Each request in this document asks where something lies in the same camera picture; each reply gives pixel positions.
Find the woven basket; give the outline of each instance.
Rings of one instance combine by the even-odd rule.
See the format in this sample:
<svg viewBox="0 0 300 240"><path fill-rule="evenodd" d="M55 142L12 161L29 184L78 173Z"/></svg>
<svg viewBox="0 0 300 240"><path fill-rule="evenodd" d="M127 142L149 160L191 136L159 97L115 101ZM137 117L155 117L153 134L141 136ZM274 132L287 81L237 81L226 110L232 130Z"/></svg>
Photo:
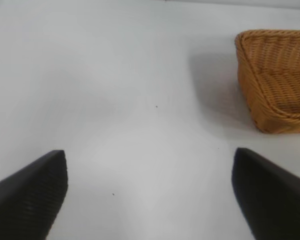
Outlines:
<svg viewBox="0 0 300 240"><path fill-rule="evenodd" d="M264 133L300 133L300 30L249 30L235 39L238 81Z"/></svg>

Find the white table surface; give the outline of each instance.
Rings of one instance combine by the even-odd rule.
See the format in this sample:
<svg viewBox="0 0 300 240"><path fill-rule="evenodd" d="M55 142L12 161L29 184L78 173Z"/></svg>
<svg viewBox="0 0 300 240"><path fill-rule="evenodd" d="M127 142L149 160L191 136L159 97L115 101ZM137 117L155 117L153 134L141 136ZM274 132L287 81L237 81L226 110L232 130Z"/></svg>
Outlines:
<svg viewBox="0 0 300 240"><path fill-rule="evenodd" d="M252 240L235 149L300 176L300 134L258 132L238 88L234 38L258 28L300 29L300 10L0 1L0 179L65 150L48 240Z"/></svg>

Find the brown wicker basket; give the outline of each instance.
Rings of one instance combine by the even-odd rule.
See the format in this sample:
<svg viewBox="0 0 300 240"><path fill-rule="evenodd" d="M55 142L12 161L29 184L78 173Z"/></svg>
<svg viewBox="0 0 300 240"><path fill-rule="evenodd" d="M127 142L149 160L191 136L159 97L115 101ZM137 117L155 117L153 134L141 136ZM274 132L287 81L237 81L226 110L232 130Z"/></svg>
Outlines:
<svg viewBox="0 0 300 240"><path fill-rule="evenodd" d="M249 30L235 39L238 81L264 133L300 133L300 30Z"/></svg>

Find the wicker basket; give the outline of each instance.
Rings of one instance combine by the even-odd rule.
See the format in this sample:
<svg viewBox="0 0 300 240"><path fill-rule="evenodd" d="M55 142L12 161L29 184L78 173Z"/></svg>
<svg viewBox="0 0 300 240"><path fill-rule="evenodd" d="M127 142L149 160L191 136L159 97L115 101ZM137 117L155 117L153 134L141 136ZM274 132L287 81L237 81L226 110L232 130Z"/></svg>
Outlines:
<svg viewBox="0 0 300 240"><path fill-rule="evenodd" d="M235 39L238 81L264 133L300 133L300 30L249 30Z"/></svg>

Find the basket rim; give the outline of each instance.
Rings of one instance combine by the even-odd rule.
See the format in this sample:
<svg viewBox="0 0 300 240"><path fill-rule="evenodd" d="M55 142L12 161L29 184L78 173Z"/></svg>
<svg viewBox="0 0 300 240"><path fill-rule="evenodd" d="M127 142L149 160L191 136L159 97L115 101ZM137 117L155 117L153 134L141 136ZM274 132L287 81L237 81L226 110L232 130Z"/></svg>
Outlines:
<svg viewBox="0 0 300 240"><path fill-rule="evenodd" d="M264 93L264 90L262 88L262 84L260 83L259 77L255 72L255 68L250 62L250 59L247 55L247 45L245 44L245 40L253 37L295 37L300 38L300 30L285 30L285 29L255 29L255 30L247 30L239 33L235 38L235 45L238 52L243 53L244 61L246 61L248 67L250 68L253 79L258 87L259 92L261 93L262 97L265 99L266 105L268 107L268 110L271 110L271 112L278 117L281 118L288 118L288 119L298 119L300 120L300 113L291 113L283 111L276 106L272 105L267 98L267 95Z"/></svg>

